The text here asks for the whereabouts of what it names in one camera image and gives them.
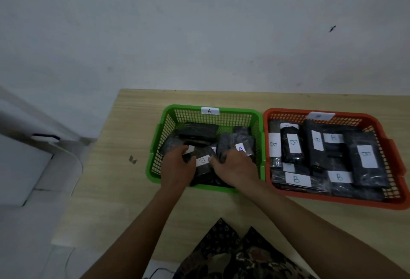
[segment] white paper label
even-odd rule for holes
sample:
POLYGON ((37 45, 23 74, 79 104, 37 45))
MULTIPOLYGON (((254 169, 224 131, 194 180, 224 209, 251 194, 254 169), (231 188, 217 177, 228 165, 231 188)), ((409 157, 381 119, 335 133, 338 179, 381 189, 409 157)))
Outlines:
POLYGON ((235 144, 235 147, 239 152, 245 152, 246 153, 245 147, 243 146, 243 143, 235 144))
POLYGON ((322 142, 322 134, 320 132, 312 130, 312 137, 313 137, 313 148, 317 149, 318 151, 324 151, 323 142, 322 142))
POLYGON ((293 163, 282 163, 283 171, 295 173, 295 165, 293 163))
POLYGON ((285 172, 285 181, 288 184, 312 187, 310 176, 296 173, 285 172))
POLYGON ((281 157, 282 147, 280 146, 280 133, 270 132, 269 137, 269 157, 281 157))
POLYGON ((376 157, 371 145, 358 145, 357 150, 359 151, 363 168, 377 168, 376 157))
POLYGON ((209 163, 208 158, 209 158, 209 155, 203 156, 201 158, 197 158, 196 159, 196 166, 199 167, 199 166, 202 166, 202 165, 205 165, 205 164, 209 163))
POLYGON ((310 112, 306 119, 331 120, 335 113, 310 112))
POLYGON ((300 149, 299 138, 295 133, 287 133, 287 141, 289 143, 289 150, 291 153, 300 154, 302 150, 300 149))
POLYGON ((219 115, 219 108, 201 107, 201 114, 219 115))
POLYGON ((326 143, 344 143, 344 138, 342 134, 324 133, 323 137, 326 143))
POLYGON ((347 171, 328 171, 331 182, 353 183, 352 173, 347 171))
POLYGON ((193 145, 190 145, 190 146, 188 147, 187 151, 186 151, 184 154, 193 152, 194 149, 195 149, 195 147, 194 147, 193 145))
POLYGON ((297 125, 297 124, 290 124, 288 122, 281 122, 280 123, 280 128, 282 129, 284 127, 295 127, 297 129, 299 129, 299 125, 297 125))

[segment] basket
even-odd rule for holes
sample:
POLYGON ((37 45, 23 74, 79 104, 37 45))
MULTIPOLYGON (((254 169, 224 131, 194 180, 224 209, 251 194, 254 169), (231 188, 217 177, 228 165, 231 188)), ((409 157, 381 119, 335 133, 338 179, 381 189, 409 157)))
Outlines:
MULTIPOLYGON (((168 135, 178 126, 187 121, 217 124, 217 135, 232 132, 234 126, 250 127, 251 135, 255 138, 255 160, 259 178, 265 180, 265 138, 263 132, 262 114, 255 110, 243 108, 219 108, 219 115, 201 113, 200 106, 177 105, 168 106, 162 113, 161 122, 157 125, 150 148, 150 157, 146 167, 146 176, 154 183, 161 181, 162 155, 158 152, 168 135)), ((215 190, 226 193, 236 193, 234 188, 198 184, 195 188, 215 190)))
POLYGON ((270 162, 269 162, 269 143, 268 143, 268 121, 269 120, 286 120, 302 123, 306 116, 310 112, 322 112, 313 110, 292 110, 286 108, 270 108, 263 114, 263 125, 265 131, 265 151, 266 155, 265 164, 265 176, 266 182, 278 193, 315 200, 323 200, 328 202, 339 202, 343 204, 354 204, 359 206, 369 206, 376 208, 392 209, 392 210, 405 210, 410 207, 410 193, 404 179, 406 168, 400 158, 396 144, 393 140, 388 139, 383 131, 383 127, 380 122, 373 116, 362 113, 345 113, 345 112, 332 112, 335 116, 329 121, 315 120, 318 123, 327 124, 343 124, 358 126, 363 131, 372 131, 376 135, 376 139, 379 145, 380 153, 383 157, 387 174, 391 188, 383 189, 385 194, 384 202, 375 202, 361 199, 351 199, 343 197, 334 197, 319 194, 293 192, 288 190, 280 190, 274 187, 271 182, 270 162))

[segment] orange plastic basket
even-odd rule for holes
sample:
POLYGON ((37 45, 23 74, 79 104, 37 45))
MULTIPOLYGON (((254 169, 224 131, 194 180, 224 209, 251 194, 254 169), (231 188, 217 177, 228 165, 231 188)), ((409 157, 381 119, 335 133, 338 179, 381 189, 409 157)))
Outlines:
POLYGON ((270 161, 269 161, 269 120, 286 120, 302 123, 310 112, 329 112, 329 111, 314 111, 314 110, 292 110, 287 108, 270 108, 263 114, 263 128, 265 131, 265 179, 269 186, 271 186, 279 194, 286 196, 323 200, 328 202, 339 202, 342 204, 354 204, 359 206, 369 206, 376 208, 405 210, 410 207, 410 192, 404 179, 406 168, 398 153, 396 144, 393 140, 388 139, 383 131, 380 122, 368 114, 362 113, 344 113, 332 112, 335 116, 329 121, 315 120, 318 123, 327 124, 341 124, 358 126, 363 131, 372 131, 376 135, 377 143, 379 145, 380 153, 383 157, 391 188, 383 189, 385 194, 384 202, 375 202, 361 199, 351 199, 343 197, 334 197, 328 195, 309 194, 301 192, 293 192, 289 190, 280 190, 272 184, 270 161))

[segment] wooden table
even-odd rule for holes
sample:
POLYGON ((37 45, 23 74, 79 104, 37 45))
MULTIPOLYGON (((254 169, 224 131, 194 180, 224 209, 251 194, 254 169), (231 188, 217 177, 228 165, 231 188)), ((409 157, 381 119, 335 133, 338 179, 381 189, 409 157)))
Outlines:
MULTIPOLYGON (((67 201, 53 244, 106 250, 142 211, 159 189, 146 178, 145 167, 156 125, 170 104, 252 108, 262 113, 271 107, 368 113, 379 119, 410 169, 407 96, 121 90, 67 201), (129 161, 130 155, 137 159, 135 164, 129 161)), ((410 211, 295 200, 410 272, 410 211)), ((177 203, 152 258, 181 262, 220 217, 240 235, 254 226, 278 250, 310 270, 247 199, 196 188, 187 188, 177 203)))

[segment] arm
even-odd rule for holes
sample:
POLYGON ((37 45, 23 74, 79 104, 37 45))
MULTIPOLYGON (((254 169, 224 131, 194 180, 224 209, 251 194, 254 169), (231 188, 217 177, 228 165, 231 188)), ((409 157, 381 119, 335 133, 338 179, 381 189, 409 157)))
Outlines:
POLYGON ((364 242, 330 224, 258 178, 243 152, 230 150, 226 162, 211 163, 218 176, 258 206, 322 279, 406 278, 410 275, 364 242))
POLYGON ((161 165, 161 188, 112 246, 85 272, 82 279, 142 278, 167 219, 192 181, 196 158, 182 160, 188 146, 165 155, 161 165))

